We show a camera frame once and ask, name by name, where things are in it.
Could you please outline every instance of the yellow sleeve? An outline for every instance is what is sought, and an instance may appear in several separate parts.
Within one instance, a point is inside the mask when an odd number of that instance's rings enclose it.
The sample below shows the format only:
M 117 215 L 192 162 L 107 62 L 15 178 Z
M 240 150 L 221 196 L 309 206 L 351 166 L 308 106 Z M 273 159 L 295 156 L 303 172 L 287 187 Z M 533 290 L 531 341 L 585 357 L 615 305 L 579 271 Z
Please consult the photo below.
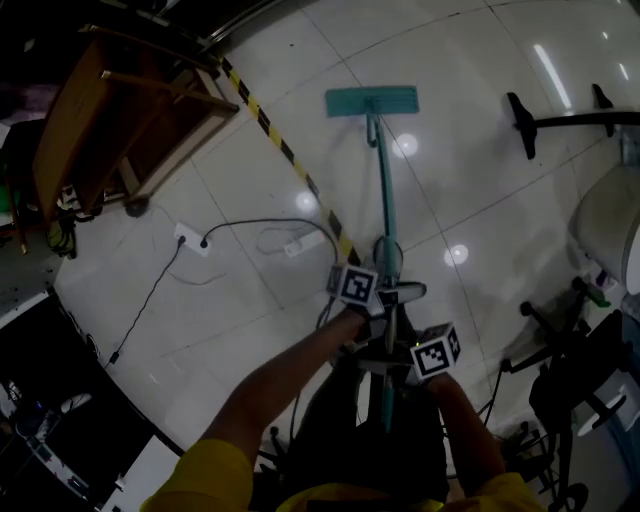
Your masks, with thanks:
M 198 441 L 142 512 L 240 512 L 249 508 L 253 468 L 244 453 L 217 439 Z
M 518 473 L 489 480 L 472 498 L 446 504 L 441 512 L 543 512 Z

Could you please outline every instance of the wall outlet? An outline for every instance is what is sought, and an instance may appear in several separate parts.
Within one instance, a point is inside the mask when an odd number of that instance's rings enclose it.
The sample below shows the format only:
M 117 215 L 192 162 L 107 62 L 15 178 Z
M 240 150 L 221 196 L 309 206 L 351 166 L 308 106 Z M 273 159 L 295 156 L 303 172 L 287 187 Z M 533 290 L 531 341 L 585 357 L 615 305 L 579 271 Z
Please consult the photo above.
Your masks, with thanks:
M 192 229 L 189 226 L 178 222 L 176 224 L 176 230 L 174 231 L 173 236 L 176 240 L 178 240 L 181 236 L 184 236 L 186 239 L 184 245 L 186 247 L 191 249 L 193 252 L 198 253 L 203 258 L 209 256 L 209 251 L 211 250 L 211 242 L 208 242 L 206 247 L 200 247 L 200 242 L 202 242 L 202 235 L 195 229 Z

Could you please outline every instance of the black stand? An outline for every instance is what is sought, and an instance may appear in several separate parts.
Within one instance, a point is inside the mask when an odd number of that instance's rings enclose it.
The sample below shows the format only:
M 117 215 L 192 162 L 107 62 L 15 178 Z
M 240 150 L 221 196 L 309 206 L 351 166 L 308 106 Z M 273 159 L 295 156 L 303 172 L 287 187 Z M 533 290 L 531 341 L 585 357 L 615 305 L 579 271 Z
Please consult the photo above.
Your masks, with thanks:
M 606 110 L 613 108 L 613 103 L 602 92 L 599 85 L 593 84 L 593 94 L 596 108 Z M 507 98 L 511 104 L 515 117 L 515 127 L 520 131 L 527 158 L 533 160 L 536 156 L 536 137 L 538 128 L 552 126 L 578 126 L 578 125 L 603 125 L 607 130 L 607 136 L 613 136 L 614 125 L 626 124 L 640 126 L 640 112 L 612 111 L 589 112 L 572 116 L 549 117 L 546 119 L 534 119 L 531 113 L 522 105 L 520 98 L 514 92 L 508 92 Z

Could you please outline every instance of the black and white marker cube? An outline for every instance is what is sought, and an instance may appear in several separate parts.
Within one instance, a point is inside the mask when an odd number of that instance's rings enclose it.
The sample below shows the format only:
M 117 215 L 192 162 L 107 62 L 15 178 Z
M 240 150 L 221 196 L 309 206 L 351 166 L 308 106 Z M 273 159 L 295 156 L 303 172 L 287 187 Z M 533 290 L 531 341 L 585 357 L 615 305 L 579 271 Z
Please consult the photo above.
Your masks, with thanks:
M 347 304 L 368 307 L 375 295 L 377 272 L 353 265 L 334 265 L 329 274 L 327 292 Z
M 420 381 L 453 368 L 460 357 L 460 342 L 453 323 L 429 327 L 411 349 L 413 366 Z

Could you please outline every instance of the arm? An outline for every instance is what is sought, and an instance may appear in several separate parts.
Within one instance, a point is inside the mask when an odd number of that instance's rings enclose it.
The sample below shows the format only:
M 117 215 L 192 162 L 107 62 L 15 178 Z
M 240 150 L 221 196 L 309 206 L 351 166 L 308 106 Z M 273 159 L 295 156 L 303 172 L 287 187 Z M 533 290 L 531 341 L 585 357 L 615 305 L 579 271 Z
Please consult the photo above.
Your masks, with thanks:
M 498 445 L 450 375 L 437 375 L 426 388 L 434 397 L 447 427 L 460 484 L 465 494 L 472 496 L 489 480 L 505 473 Z
M 262 433 L 340 345 L 353 339 L 365 322 L 345 310 L 302 341 L 245 378 L 231 393 L 201 439 L 221 439 L 255 463 Z

